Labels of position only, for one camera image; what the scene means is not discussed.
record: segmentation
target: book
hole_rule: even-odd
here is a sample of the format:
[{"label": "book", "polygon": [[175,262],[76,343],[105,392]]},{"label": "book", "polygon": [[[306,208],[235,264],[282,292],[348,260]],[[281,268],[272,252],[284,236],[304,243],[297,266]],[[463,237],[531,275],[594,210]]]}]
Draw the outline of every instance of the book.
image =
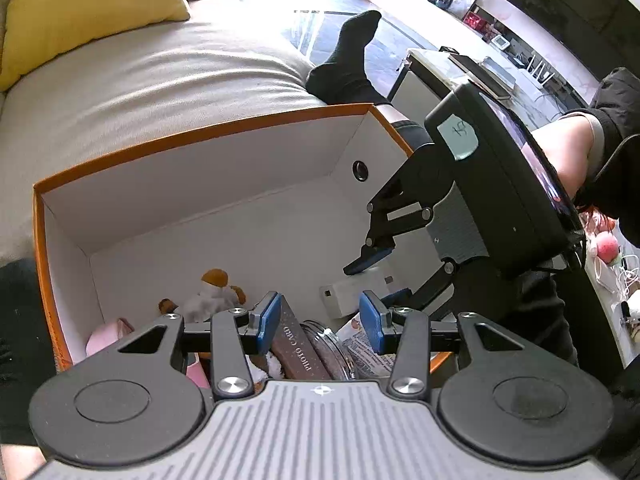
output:
[{"label": "book", "polygon": [[284,296],[280,307],[280,324],[273,336],[271,351],[280,360],[287,379],[332,380]]}]

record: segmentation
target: tiled floor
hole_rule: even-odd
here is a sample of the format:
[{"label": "tiled floor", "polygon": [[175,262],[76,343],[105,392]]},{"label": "tiled floor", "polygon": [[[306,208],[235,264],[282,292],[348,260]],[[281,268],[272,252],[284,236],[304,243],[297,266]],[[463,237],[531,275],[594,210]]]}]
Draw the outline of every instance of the tiled floor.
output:
[{"label": "tiled floor", "polygon": [[[254,6],[312,63],[326,60],[348,17],[377,9],[367,0],[242,0]],[[365,70],[373,86],[387,95],[409,47],[432,48],[424,38],[383,12],[378,31],[365,52]]]}]

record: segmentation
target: television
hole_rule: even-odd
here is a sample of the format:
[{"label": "television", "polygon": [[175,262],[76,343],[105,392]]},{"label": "television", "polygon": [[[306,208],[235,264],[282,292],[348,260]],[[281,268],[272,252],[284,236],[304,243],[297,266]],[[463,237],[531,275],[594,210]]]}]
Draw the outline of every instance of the television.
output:
[{"label": "television", "polygon": [[640,11],[629,0],[508,0],[597,78],[626,66],[640,76]]}]

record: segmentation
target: gray ridged plate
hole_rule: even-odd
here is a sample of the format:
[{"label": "gray ridged plate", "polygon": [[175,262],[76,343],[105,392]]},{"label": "gray ridged plate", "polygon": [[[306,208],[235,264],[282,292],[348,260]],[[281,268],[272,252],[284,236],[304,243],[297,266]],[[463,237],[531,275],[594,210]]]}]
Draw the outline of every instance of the gray ridged plate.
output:
[{"label": "gray ridged plate", "polygon": [[90,471],[50,462],[38,480],[307,480],[612,478],[595,462],[523,472],[452,443],[430,410],[377,383],[270,381],[257,397],[222,402],[193,440],[154,463]]}]

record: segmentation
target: orange box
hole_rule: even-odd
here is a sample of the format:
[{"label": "orange box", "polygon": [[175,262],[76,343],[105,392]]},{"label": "orange box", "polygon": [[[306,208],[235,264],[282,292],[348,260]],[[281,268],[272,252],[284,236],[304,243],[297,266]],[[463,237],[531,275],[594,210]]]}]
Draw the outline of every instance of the orange box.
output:
[{"label": "orange box", "polygon": [[[367,203],[410,153],[372,105],[339,105],[163,137],[37,183],[36,260],[58,368],[85,358],[101,323],[140,327],[162,298],[197,293],[213,267],[249,304],[277,290],[298,319],[338,328],[319,288],[359,256]],[[419,230],[380,266],[415,290],[440,261]]]}]

